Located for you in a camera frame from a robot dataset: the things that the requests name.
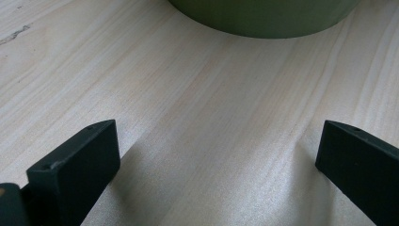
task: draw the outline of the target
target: black robotic claw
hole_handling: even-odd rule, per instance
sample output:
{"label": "black robotic claw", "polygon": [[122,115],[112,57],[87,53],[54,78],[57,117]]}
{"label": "black robotic claw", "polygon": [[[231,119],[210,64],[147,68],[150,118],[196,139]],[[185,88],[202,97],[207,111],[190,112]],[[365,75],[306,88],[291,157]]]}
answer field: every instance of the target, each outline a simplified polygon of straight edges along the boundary
{"label": "black robotic claw", "polygon": [[399,225],[399,150],[356,127],[326,121],[316,159],[376,225]]}
{"label": "black robotic claw", "polygon": [[80,225],[120,168],[115,121],[92,124],[27,170],[29,184],[0,184],[0,225]]}

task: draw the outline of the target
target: green bowl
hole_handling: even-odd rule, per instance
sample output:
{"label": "green bowl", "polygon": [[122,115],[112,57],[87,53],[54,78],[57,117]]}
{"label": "green bowl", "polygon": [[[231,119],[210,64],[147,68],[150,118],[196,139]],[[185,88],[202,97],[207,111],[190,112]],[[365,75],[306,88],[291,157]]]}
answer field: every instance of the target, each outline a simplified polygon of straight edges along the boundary
{"label": "green bowl", "polygon": [[293,38],[327,29],[360,0],[169,0],[188,17],[253,38]]}

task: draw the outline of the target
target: wooden surface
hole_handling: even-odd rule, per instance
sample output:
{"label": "wooden surface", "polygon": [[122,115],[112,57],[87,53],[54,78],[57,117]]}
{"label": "wooden surface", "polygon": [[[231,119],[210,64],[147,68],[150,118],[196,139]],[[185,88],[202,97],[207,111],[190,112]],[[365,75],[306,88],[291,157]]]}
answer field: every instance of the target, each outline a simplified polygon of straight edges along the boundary
{"label": "wooden surface", "polygon": [[256,40],[166,0],[0,1],[0,181],[116,119],[121,169],[84,225],[373,225],[313,163],[324,120],[399,146],[398,10]]}

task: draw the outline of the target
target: dark green round object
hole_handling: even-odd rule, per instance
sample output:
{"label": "dark green round object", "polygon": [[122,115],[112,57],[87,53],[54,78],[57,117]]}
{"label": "dark green round object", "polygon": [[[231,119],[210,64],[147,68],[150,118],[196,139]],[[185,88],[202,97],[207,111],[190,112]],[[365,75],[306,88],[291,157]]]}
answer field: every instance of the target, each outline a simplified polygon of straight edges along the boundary
{"label": "dark green round object", "polygon": [[293,38],[327,29],[360,0],[169,0],[192,19],[254,38]]}

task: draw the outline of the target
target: light wood tabletop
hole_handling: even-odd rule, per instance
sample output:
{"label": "light wood tabletop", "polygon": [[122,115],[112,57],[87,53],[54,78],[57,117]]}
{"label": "light wood tabletop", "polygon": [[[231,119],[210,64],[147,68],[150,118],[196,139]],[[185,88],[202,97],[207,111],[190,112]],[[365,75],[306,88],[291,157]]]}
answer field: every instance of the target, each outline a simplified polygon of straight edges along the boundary
{"label": "light wood tabletop", "polygon": [[399,2],[260,40],[167,0],[0,1],[0,181],[109,119],[121,168],[84,225],[373,225],[314,161],[325,120],[399,146]]}

